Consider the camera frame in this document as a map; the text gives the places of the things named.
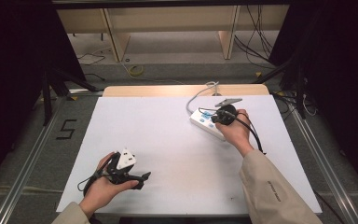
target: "gray carpet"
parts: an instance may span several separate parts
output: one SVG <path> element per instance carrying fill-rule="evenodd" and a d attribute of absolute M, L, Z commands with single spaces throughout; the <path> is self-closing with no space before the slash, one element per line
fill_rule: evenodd
<path fill-rule="evenodd" d="M 121 65 L 83 65 L 82 68 L 86 74 L 93 73 L 105 78 L 105 81 L 102 81 L 96 76 L 87 76 L 90 84 L 100 88 L 111 85 L 177 84 L 172 81 L 157 82 L 132 79 Z M 175 79 L 185 84 L 204 84 L 212 80 L 220 81 L 222 84 L 250 83 L 255 80 L 255 72 L 261 71 L 266 74 L 268 71 L 268 69 L 258 68 L 249 64 L 148 64 L 144 66 L 144 70 L 145 72 L 140 76 L 141 78 L 154 80 Z M 276 77 L 266 84 L 271 91 L 276 91 L 279 89 L 278 83 L 279 77 Z M 79 88 L 71 82 L 67 84 L 70 89 Z M 98 96 L 79 96 L 75 101 L 65 101 L 63 109 L 57 117 L 56 124 L 27 182 L 27 187 L 35 187 L 37 190 L 24 190 L 9 223 L 50 223 L 57 216 L 55 208 L 61 198 L 60 191 L 64 189 L 66 180 L 72 170 L 97 99 Z M 282 101 L 277 101 L 277 105 L 281 111 L 286 109 L 286 105 Z M 285 125 L 311 186 L 320 192 L 343 218 L 337 201 L 326 184 L 324 176 L 296 125 L 293 115 L 288 111 L 283 113 L 282 117 L 286 118 Z M 37 102 L 32 116 L 29 117 L 29 121 L 22 130 L 15 150 L 7 155 L 0 168 L 0 187 L 8 187 L 14 182 L 41 131 L 43 118 L 43 105 L 41 102 Z M 73 128 L 75 131 L 71 139 L 58 140 L 57 137 L 68 136 L 68 133 L 60 131 L 66 119 L 76 120 L 67 122 L 65 126 Z M 358 176 L 346 158 L 339 153 L 339 146 L 330 133 L 324 117 L 321 115 L 307 116 L 307 122 L 358 208 Z M 4 200 L 6 192 L 7 189 L 0 189 L 0 204 Z M 337 218 L 327 206 L 323 205 L 323 209 L 324 212 L 320 216 L 323 223 L 338 223 Z M 103 223 L 117 223 L 118 221 L 118 217 L 109 215 L 99 215 L 99 218 Z"/>

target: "white device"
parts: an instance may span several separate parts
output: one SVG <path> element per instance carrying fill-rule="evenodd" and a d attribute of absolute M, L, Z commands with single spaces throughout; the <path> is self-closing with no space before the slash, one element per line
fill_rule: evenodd
<path fill-rule="evenodd" d="M 207 131 L 208 133 L 213 134 L 217 138 L 219 138 L 222 141 L 226 141 L 223 134 L 216 128 L 214 123 L 211 120 L 212 114 L 208 111 L 199 111 L 196 110 L 194 113 L 190 116 L 190 121 L 199 126 L 201 129 Z"/>
<path fill-rule="evenodd" d="M 129 167 L 136 163 L 135 157 L 125 148 L 118 159 L 117 169 L 121 170 L 123 168 Z"/>

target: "person's right hand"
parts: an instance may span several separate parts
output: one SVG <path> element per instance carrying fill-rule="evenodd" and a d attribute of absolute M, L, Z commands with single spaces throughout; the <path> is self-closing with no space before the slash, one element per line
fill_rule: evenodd
<path fill-rule="evenodd" d="M 249 115 L 246 110 L 239 109 L 237 110 L 237 118 L 245 122 L 247 125 L 250 125 Z M 231 143 L 240 154 L 244 157 L 248 152 L 254 150 L 252 145 L 249 142 L 249 129 L 246 128 L 243 124 L 234 120 L 230 125 L 223 125 L 216 122 L 216 128 L 222 132 L 226 140 Z"/>

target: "person's right arm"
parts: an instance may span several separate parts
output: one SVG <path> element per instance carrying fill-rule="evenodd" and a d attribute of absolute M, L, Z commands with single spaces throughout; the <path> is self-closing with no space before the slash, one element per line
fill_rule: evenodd
<path fill-rule="evenodd" d="M 250 123 L 246 110 L 238 119 Z M 249 216 L 258 223 L 322 223 L 274 164 L 249 142 L 249 130 L 236 120 L 216 123 L 226 140 L 243 156 L 240 176 Z"/>

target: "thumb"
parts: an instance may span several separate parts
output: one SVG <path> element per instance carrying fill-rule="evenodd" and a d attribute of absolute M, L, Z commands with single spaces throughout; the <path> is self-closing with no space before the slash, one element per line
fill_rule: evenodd
<path fill-rule="evenodd" d="M 115 185 L 116 190 L 118 191 L 118 193 L 126 190 L 126 189 L 132 189 L 133 187 L 135 187 L 137 184 L 139 184 L 138 180 L 130 180 L 130 181 L 126 181 L 122 184 L 119 185 Z"/>

